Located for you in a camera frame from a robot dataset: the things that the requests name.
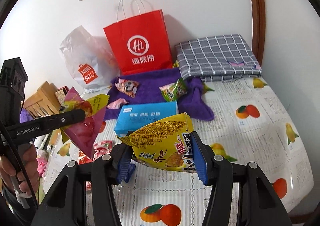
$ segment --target white wall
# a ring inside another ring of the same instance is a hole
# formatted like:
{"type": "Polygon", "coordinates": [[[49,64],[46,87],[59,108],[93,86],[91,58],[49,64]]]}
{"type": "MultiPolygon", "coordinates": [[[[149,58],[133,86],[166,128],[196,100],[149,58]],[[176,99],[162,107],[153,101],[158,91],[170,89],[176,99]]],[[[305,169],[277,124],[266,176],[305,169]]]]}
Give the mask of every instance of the white wall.
{"type": "Polygon", "coordinates": [[[308,153],[314,189],[290,213],[320,201],[320,18],[308,0],[265,0],[263,77],[292,118],[308,153]]]}
{"type": "MultiPolygon", "coordinates": [[[[125,1],[129,14],[134,5],[125,1]]],[[[119,0],[19,0],[0,30],[0,60],[20,56],[29,81],[26,97],[44,81],[75,86],[60,57],[65,36],[83,25],[107,43],[103,27],[116,21],[119,0]]],[[[143,0],[147,10],[163,9],[171,45],[190,38],[240,33],[251,45],[250,0],[143,0]]]]}

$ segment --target hi logo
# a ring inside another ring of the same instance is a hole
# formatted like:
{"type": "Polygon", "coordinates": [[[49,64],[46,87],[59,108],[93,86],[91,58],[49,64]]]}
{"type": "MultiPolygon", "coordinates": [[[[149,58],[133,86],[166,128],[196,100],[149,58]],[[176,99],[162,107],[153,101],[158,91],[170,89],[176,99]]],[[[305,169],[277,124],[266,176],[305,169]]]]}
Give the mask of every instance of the hi logo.
{"type": "Polygon", "coordinates": [[[140,35],[135,35],[128,40],[127,46],[128,46],[128,50],[133,55],[143,56],[148,52],[149,42],[145,37],[140,35]]]}
{"type": "Polygon", "coordinates": [[[88,64],[79,65],[78,71],[82,74],[84,82],[86,84],[90,83],[98,77],[94,69],[88,64]]]}

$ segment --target blue tissue box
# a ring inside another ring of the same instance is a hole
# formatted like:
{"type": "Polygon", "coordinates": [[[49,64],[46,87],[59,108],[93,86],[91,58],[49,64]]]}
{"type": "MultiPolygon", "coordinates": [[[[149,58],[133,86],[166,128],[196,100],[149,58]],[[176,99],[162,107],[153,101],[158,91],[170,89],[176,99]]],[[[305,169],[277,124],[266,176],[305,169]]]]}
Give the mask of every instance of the blue tissue box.
{"type": "Polygon", "coordinates": [[[128,131],[136,131],[152,122],[176,114],[178,114],[177,102],[123,105],[115,126],[115,133],[119,137],[124,137],[128,131]]]}

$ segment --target purple cloth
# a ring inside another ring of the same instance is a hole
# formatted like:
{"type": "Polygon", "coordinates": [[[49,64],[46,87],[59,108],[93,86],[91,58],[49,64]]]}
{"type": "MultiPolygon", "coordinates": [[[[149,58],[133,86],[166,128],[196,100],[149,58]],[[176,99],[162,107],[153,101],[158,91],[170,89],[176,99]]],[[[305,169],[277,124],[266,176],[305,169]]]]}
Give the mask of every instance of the purple cloth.
{"type": "Polygon", "coordinates": [[[22,109],[20,113],[20,123],[32,120],[33,117],[31,116],[31,114],[26,109],[22,109]]]}
{"type": "MultiPolygon", "coordinates": [[[[174,83],[180,77],[181,74],[178,67],[120,76],[121,79],[133,80],[140,83],[135,98],[120,92],[116,88],[114,84],[119,81],[116,77],[111,80],[113,86],[108,92],[110,96],[109,103],[119,98],[126,99],[129,105],[165,102],[159,87],[174,83]]],[[[178,99],[179,113],[185,112],[191,118],[212,121],[214,119],[213,112],[201,99],[203,90],[201,79],[193,77],[185,80],[185,83],[188,87],[188,93],[178,99]]],[[[121,109],[107,109],[104,120],[117,119],[120,110],[121,109]]]]}

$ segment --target green snack packet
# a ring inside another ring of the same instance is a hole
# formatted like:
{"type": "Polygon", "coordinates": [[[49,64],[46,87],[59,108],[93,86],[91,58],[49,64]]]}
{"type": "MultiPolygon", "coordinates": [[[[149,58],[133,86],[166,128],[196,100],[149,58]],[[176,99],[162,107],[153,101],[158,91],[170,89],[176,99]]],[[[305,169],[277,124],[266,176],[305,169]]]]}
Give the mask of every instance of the green snack packet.
{"type": "Polygon", "coordinates": [[[167,102],[175,102],[180,96],[188,92],[187,86],[182,78],[179,78],[177,82],[167,84],[159,87],[163,98],[167,102]]]}

